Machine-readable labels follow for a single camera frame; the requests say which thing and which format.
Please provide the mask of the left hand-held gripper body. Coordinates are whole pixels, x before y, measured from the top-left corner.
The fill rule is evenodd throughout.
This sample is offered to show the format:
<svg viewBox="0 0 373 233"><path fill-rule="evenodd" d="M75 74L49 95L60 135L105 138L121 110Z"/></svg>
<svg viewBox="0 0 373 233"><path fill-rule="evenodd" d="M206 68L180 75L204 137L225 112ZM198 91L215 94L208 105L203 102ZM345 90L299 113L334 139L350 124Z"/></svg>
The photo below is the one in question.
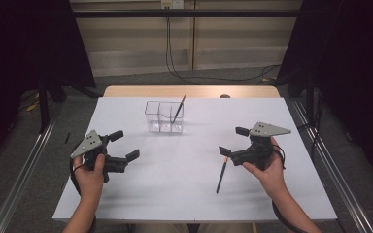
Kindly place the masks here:
<svg viewBox="0 0 373 233"><path fill-rule="evenodd" d="M81 156L84 159L84 166L93 170L97 156L103 154L105 156L103 178L107 183L110 179L109 173L123 173L129 163L126 158L111 157L107 153L107 146L110 142L109 135L99 136L95 130L91 130L76 146L70 157L74 159Z"/></svg>

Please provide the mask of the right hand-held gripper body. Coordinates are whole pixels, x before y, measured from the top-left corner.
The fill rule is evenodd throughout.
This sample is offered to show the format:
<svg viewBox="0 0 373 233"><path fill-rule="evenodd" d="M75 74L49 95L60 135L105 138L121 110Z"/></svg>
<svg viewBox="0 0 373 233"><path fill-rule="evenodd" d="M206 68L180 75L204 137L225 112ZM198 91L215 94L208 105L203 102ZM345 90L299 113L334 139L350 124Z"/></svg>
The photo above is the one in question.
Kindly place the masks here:
<svg viewBox="0 0 373 233"><path fill-rule="evenodd" d="M250 146L245 150L234 151L230 154L230 159L235 166L249 162L259 170L265 170L273 151L277 152L281 156L282 163L285 163L284 151L278 145L273 144L271 138L289 134L290 129L259 121L249 130L249 135L245 137L250 139Z"/></svg>

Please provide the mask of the dark pencil with orange end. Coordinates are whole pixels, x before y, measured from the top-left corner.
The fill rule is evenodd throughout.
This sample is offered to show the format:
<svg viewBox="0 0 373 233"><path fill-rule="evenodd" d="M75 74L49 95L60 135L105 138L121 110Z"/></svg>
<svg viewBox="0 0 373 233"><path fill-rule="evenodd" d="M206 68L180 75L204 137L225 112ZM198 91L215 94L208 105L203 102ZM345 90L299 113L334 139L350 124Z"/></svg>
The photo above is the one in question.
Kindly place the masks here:
<svg viewBox="0 0 373 233"><path fill-rule="evenodd" d="M185 95L183 96L181 102L180 102L180 105L179 105L179 107L178 107L178 109L177 109L177 112L175 113L175 115L174 115L174 117L173 117L173 120L171 121L172 124L174 124L175 121L176 121L176 119L178 118L178 115L179 115L179 113L180 113L180 111L181 111L181 109L182 109L182 107L183 107L183 105L184 105L184 102L185 102L185 100L186 100L186 97L187 97L187 95L185 94Z"/></svg>
<svg viewBox="0 0 373 233"><path fill-rule="evenodd" d="M217 184L216 194L218 194L220 192L220 187L221 187L224 172L225 172L225 169L226 169L227 161L228 161L228 157L225 157L224 160L223 160L223 163L222 163L221 170L220 170L220 177L219 177L219 181L218 181L218 184Z"/></svg>

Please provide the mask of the clear acrylic pencil holder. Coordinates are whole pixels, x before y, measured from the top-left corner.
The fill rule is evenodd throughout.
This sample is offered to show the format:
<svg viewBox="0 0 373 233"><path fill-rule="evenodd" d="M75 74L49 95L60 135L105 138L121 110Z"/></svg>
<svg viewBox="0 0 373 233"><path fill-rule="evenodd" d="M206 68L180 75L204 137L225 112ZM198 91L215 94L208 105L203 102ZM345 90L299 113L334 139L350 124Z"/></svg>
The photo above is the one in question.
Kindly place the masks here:
<svg viewBox="0 0 373 233"><path fill-rule="evenodd" d="M182 134L184 131L184 106L175 123L171 123L179 105L180 102L148 101L145 107L145 117L149 131Z"/></svg>

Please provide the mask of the person's right hand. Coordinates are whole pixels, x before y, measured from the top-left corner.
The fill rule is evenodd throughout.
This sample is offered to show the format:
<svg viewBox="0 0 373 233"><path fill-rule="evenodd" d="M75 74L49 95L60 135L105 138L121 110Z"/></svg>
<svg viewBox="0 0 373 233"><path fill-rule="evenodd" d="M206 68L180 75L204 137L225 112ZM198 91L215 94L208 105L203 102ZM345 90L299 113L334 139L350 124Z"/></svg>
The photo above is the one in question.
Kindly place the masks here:
<svg viewBox="0 0 373 233"><path fill-rule="evenodd" d="M268 161L269 166L264 170L259 170L255 165L244 162L243 167L259 179L265 192L271 199L276 199L288 191L284 179L284 166L281 156L273 151Z"/></svg>

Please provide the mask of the person's left hand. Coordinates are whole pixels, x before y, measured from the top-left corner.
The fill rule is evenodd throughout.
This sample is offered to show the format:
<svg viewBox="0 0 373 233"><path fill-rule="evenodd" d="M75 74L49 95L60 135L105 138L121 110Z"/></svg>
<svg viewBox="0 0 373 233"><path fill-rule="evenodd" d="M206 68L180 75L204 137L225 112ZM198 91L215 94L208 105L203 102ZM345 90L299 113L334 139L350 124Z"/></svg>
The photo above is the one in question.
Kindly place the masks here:
<svg viewBox="0 0 373 233"><path fill-rule="evenodd" d="M99 154L95 160L93 170L87 170L83 164L83 159L77 156L73 159L75 168L74 174L80 186L81 196L83 199L99 198L103 188L103 168L105 156Z"/></svg>

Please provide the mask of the white table mat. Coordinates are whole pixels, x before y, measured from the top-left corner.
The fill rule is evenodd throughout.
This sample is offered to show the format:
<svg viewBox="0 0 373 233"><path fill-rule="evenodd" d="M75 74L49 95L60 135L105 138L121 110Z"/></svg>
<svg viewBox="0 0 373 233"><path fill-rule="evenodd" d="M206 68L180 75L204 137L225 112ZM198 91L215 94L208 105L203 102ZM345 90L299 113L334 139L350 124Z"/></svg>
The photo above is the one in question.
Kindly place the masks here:
<svg viewBox="0 0 373 233"><path fill-rule="evenodd" d="M292 196L315 220L336 214L282 98L188 98L182 134L152 133L145 98L99 99L89 128L99 134L122 130L108 146L111 156L140 151L124 173L103 187L97 218L109 222L261 222L274 219L271 200L245 168L227 161L216 194L223 157L219 147L243 150L247 137L235 132L266 122L290 129L277 137L286 154L285 179Z"/></svg>

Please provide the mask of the dark metal stand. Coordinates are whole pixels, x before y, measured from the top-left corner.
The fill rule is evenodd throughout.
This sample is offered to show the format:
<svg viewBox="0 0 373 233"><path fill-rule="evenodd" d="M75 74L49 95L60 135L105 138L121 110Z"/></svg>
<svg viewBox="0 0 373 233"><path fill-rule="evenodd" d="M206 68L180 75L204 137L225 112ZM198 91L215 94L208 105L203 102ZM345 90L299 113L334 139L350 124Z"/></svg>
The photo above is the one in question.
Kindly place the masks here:
<svg viewBox="0 0 373 233"><path fill-rule="evenodd" d="M39 80L39 103L40 103L40 115L41 115L40 132L43 133L50 123L48 96L47 96L47 89L46 89L44 78L41 78Z"/></svg>
<svg viewBox="0 0 373 233"><path fill-rule="evenodd" d="M306 87L306 114L310 127L314 127L314 74L308 73L308 82Z"/></svg>

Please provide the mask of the wooden table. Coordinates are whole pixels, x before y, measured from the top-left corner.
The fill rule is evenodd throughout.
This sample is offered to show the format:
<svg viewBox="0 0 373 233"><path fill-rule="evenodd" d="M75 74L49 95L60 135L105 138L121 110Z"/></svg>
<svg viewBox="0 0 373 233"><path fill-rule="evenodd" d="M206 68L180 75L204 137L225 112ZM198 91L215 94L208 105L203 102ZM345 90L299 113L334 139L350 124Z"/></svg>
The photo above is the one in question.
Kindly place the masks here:
<svg viewBox="0 0 373 233"><path fill-rule="evenodd" d="M218 98L279 98L274 86L257 85L111 85L105 97L192 97Z"/></svg>

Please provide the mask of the black curtain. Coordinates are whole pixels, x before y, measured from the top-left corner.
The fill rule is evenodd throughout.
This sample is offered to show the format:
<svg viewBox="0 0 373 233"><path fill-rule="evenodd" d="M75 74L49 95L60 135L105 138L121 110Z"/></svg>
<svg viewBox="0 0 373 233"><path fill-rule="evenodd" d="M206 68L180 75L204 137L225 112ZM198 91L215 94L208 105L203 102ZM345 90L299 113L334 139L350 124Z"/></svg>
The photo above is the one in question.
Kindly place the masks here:
<svg viewBox="0 0 373 233"><path fill-rule="evenodd" d="M67 85L95 86L70 0L0 0L0 145L24 92L61 102Z"/></svg>
<svg viewBox="0 0 373 233"><path fill-rule="evenodd" d="M312 80L373 166L373 0L302 0L278 80Z"/></svg>

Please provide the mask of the aluminium floor rail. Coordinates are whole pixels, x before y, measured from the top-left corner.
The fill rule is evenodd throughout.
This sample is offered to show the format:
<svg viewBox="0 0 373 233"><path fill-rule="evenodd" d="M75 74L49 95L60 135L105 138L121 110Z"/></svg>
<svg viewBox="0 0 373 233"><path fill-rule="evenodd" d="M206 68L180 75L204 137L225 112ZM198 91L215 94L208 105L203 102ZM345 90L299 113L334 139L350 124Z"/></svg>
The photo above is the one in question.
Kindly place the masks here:
<svg viewBox="0 0 373 233"><path fill-rule="evenodd" d="M332 158L324 140L319 135L318 129L307 119L307 110L300 101L295 101L293 106L300 117L302 128L308 133L313 150L317 152L323 166L334 183L339 196L341 197L350 217L359 233L373 233L373 227L364 212L363 208L357 201L352 190L342 176L338 166Z"/></svg>
<svg viewBox="0 0 373 233"><path fill-rule="evenodd" d="M56 104L53 107L53 112L50 114L49 122L38 134L33 148L28 154L13 187L0 207L0 233L5 233L8 228L9 222L17 208L20 198L51 136L51 132L56 124L62 107L62 104Z"/></svg>

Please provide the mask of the white wall socket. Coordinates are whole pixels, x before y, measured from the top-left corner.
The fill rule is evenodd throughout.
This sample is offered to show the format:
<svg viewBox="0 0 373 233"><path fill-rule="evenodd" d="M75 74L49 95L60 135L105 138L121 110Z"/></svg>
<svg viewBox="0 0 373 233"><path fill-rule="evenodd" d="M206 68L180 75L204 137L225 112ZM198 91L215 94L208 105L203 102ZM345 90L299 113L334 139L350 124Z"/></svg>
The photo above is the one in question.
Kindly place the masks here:
<svg viewBox="0 0 373 233"><path fill-rule="evenodd" d="M161 0L162 9L176 9L181 10L185 6L184 0Z"/></svg>

